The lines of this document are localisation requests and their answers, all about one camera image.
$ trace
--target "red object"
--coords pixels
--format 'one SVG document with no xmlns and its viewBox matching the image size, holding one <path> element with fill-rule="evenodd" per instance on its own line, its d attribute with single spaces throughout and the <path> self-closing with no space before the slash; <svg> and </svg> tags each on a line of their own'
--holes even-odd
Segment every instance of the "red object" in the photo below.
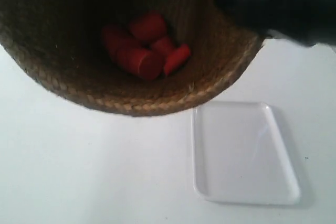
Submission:
<svg viewBox="0 0 336 224">
<path fill-rule="evenodd" d="M 167 25 L 158 12 L 150 12 L 129 24 L 129 30 L 139 41 L 150 44 L 167 33 Z"/>
<path fill-rule="evenodd" d="M 163 38 L 157 40 L 156 42 L 151 44 L 151 49 L 154 52 L 157 52 L 163 55 L 165 58 L 169 56 L 173 51 L 175 51 L 176 47 L 173 41 L 168 36 L 164 36 Z"/>
<path fill-rule="evenodd" d="M 101 38 L 112 61 L 116 60 L 117 51 L 120 48 L 141 46 L 126 30 L 116 25 L 104 26 L 101 30 Z"/>
<path fill-rule="evenodd" d="M 187 44 L 181 45 L 173 53 L 166 58 L 166 64 L 164 65 L 164 74 L 170 75 L 173 71 L 178 69 L 191 55 L 191 50 Z"/>
<path fill-rule="evenodd" d="M 162 72 L 164 58 L 145 48 L 121 48 L 117 53 L 117 63 L 127 72 L 151 81 Z"/>
</svg>

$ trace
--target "woven texture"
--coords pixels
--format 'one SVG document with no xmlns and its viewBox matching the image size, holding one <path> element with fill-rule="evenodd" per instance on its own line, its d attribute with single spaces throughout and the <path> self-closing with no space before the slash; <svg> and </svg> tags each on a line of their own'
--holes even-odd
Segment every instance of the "woven texture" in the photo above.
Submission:
<svg viewBox="0 0 336 224">
<path fill-rule="evenodd" d="M 110 62 L 99 31 L 154 9 L 193 55 L 171 77 L 144 82 Z M 30 77 L 67 100 L 151 116 L 198 106 L 227 89 L 262 39 L 237 28 L 213 0 L 0 0 L 0 43 Z"/>
</svg>

